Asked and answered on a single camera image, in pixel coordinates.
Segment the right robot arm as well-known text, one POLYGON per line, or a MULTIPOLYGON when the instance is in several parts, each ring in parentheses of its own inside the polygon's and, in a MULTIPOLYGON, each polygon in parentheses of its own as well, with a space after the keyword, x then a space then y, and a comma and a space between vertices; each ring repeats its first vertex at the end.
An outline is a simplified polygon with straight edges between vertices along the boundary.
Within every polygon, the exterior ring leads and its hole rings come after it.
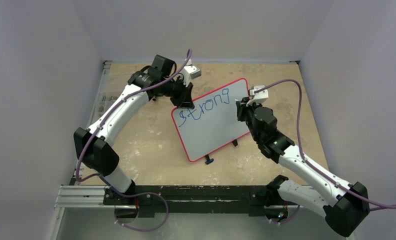
POLYGON ((309 184, 301 186, 279 175, 268 185, 275 199, 298 204, 318 214, 342 237, 349 237, 370 213, 367 188, 334 176, 309 156, 299 145, 277 129, 273 110, 261 104, 247 105, 248 98, 237 101, 237 119, 244 122, 260 152, 276 164, 291 170, 309 184))

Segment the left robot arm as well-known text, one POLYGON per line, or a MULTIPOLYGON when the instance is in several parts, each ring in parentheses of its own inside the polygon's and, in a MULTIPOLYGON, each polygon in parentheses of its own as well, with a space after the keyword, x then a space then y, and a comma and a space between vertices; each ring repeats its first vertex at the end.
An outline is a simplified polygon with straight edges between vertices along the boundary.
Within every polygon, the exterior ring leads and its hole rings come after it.
POLYGON ((121 196, 135 196, 135 183, 120 167, 120 157, 113 149, 116 138, 131 118, 148 102, 168 97, 179 109, 194 109, 192 79, 201 76, 192 64, 189 49, 181 65, 156 55, 152 64, 134 72, 122 93, 108 110, 87 128, 73 134, 77 167, 85 165, 95 171, 105 184, 121 196))

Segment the pink framed whiteboard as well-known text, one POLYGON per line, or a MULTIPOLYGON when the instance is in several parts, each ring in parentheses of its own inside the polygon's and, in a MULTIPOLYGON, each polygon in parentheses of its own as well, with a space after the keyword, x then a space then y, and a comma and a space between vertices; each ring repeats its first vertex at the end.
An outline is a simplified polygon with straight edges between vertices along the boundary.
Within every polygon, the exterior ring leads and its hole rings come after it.
POLYGON ((193 99, 194 109, 175 107, 170 115, 191 163, 249 133, 237 119, 236 101, 248 96, 248 81, 239 78, 193 99))

